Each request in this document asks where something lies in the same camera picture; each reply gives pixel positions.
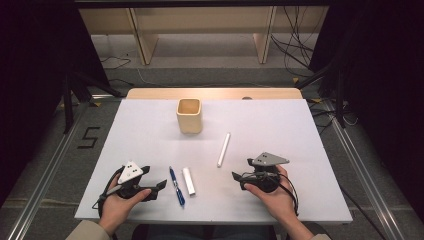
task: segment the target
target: metal rail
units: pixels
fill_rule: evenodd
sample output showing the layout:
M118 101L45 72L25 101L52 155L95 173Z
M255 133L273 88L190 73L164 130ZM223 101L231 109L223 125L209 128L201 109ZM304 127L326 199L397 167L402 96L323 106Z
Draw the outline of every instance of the metal rail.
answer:
M334 110L334 107L328 101L324 101L324 104L327 110ZM332 118L332 121L333 128L336 131L337 136L339 137L339 140L349 157L353 169L361 181L365 193L367 194L375 212L377 213L377 216L380 219L380 222L383 225L388 238L393 240L405 239L394 215L389 209L383 196L380 194L377 185L368 172L367 167L363 163L361 156L356 151L356 148L348 133L346 132L346 129L343 129L335 118Z
M8 240L23 239L27 233L32 220L37 213L38 207L40 206L41 201L47 193L47 190L52 182L57 170L60 167L60 164L69 148L70 142L74 137L75 131L78 128L78 124L87 110L89 103L81 103L75 114L75 123L69 130L67 134L64 134L62 140L59 143L59 146L56 148L53 157L50 159L50 162L43 173L40 181L37 184L37 187L34 189L31 197L29 198L27 204L22 210L21 214L14 223L12 230L8 236Z

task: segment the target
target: pen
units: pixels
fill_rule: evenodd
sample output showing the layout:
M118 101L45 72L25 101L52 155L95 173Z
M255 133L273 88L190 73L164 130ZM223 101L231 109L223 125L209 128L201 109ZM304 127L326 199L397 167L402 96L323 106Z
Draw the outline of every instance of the pen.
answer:
M185 200L181 190L178 188L177 178L175 177L174 170L172 170L171 166L169 166L169 173L171 174L172 182L174 183L175 191L177 192L178 201L180 202L180 205L184 207Z
M229 140L230 140L230 133L227 133L227 136L225 137L225 140L224 140L224 146L222 146L221 155L219 156L219 159L218 159L218 164L217 164L218 167L222 166L222 160L224 160L224 155L225 155L225 151L227 151Z

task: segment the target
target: white stick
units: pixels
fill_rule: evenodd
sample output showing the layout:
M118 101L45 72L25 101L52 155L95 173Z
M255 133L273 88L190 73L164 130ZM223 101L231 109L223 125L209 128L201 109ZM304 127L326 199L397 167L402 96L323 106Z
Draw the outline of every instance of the white stick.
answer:
M224 160L225 151L227 151L228 142L230 140L230 133L227 133L227 136L225 137L224 146L222 146L221 155L219 156L218 160L218 167L222 166L222 160Z

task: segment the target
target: white tabletop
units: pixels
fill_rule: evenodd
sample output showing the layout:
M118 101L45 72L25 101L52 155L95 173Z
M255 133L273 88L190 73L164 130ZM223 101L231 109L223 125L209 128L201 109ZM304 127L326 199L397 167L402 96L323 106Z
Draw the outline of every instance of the white tabletop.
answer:
M305 100L204 100L203 131L180 133L177 100L123 100L81 200L77 219L98 219L92 209L112 174L132 160L150 166L141 186L167 179L155 201L139 203L128 220L174 224L272 224L255 196L240 189L231 172L253 172L247 158L269 152L290 160L283 165L299 197L299 219L322 224L352 217ZM226 133L231 139L223 166L216 164ZM186 200L179 205L172 166ZM189 167L196 190L189 197L181 170Z

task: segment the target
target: gray floor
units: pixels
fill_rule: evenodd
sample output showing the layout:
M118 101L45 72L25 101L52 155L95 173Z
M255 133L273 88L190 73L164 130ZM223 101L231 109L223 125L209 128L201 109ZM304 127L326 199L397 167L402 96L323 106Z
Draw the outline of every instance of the gray floor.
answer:
M315 36L310 39L313 47ZM109 79L129 82L111 81L113 88L126 92L133 87L179 87L179 86L222 86L222 87L291 87L293 78L300 77L288 73L286 67L302 75L310 74L298 64L290 61L285 64L284 54L271 45L268 61L265 65L257 62L256 52L249 35L165 35L158 42L151 65L141 66L137 57L135 44L131 36L93 36L93 42L101 59L109 56L129 58L130 63L115 68L126 60L110 59L104 67ZM102 94L98 89L91 89L93 94ZM305 98L317 98L317 85L308 86L302 91ZM69 148L63 153L60 165L52 174L52 181L47 186L45 195L29 219L29 228L25 230L24 239L64 239L78 224L74 213L90 179L92 170L101 153L108 131L119 107L116 99L96 100L99 104L88 107L75 107L81 118L70 139ZM311 107L312 114L326 109L323 103ZM355 116L346 116L354 121ZM317 131L328 154L331 165L340 185L352 196L359 206L370 216L378 228L386 233L387 224L382 221L375 203L358 177L340 141L336 124L327 128L330 118L321 115L315 118ZM381 160L370 143L366 132L361 127L360 119L354 126L347 125L346 133L351 138L361 161L371 173L373 183L387 204L389 213L394 217L398 230L404 239L424 239L423 223L396 187L390 174L380 164ZM64 112L61 106L52 115L51 127L41 142L38 154L28 163L22 177L15 184L12 193L0 210L0 239L6 239L14 228L15 221L33 196L45 169L57 154L56 148L64 138ZM83 140L88 127L98 138L94 148L79 149L78 146L91 144ZM324 226L333 239L381 239L369 221L346 197L346 202L353 216L348 225ZM126 223L118 231L120 239L130 239L135 223Z

